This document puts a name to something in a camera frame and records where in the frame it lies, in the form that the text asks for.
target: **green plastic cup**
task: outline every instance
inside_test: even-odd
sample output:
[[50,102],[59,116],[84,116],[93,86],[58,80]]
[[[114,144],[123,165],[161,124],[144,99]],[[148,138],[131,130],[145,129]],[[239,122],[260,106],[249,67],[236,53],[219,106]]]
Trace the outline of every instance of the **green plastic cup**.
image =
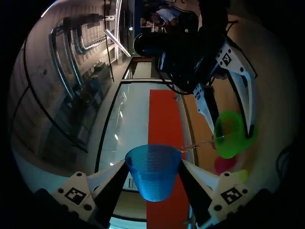
[[257,138],[257,125],[251,138],[246,138],[245,128],[240,114],[224,111],[216,120],[214,142],[218,154],[225,159],[234,157],[252,145]]

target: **yellow object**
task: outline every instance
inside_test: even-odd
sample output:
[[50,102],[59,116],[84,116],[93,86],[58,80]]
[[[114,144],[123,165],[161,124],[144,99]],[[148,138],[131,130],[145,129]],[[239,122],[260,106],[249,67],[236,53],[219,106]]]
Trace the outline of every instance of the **yellow object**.
[[249,177],[249,173],[245,169],[242,169],[242,170],[239,170],[237,172],[234,172],[233,174],[236,177],[238,177],[241,180],[241,182],[245,182],[248,179],[248,177]]

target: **blue plastic cup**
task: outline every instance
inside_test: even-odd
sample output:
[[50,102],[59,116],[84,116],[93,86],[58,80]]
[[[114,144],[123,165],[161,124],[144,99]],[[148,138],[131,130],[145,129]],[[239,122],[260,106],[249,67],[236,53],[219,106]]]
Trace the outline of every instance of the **blue plastic cup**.
[[125,156],[139,193],[154,202],[171,194],[180,161],[181,152],[168,145],[142,145]]

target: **red carpet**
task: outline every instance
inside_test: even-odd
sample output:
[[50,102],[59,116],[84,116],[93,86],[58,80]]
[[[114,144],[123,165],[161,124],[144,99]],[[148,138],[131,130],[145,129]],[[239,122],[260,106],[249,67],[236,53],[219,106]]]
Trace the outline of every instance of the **red carpet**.
[[[181,119],[175,93],[171,90],[150,90],[148,144],[164,144],[175,148],[184,145]],[[147,201],[147,229],[186,229],[189,203],[179,175],[169,198]]]

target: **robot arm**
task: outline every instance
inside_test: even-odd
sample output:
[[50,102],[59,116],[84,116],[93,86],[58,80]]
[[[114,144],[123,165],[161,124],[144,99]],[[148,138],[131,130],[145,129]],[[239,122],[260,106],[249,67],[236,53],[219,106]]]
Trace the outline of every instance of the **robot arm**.
[[[109,228],[109,221],[129,169],[125,160],[86,176],[76,172],[51,195],[67,209],[98,228]],[[197,228],[207,228],[236,213],[253,197],[234,173],[220,176],[181,160],[178,173],[197,221]]]
[[[251,137],[255,121],[255,83],[256,73],[236,45],[226,40],[217,54],[217,64],[230,73],[229,81],[236,94],[245,126],[246,137]],[[211,97],[209,87],[199,83],[194,90],[198,112],[204,115],[212,133],[218,117],[218,110],[214,97]]]

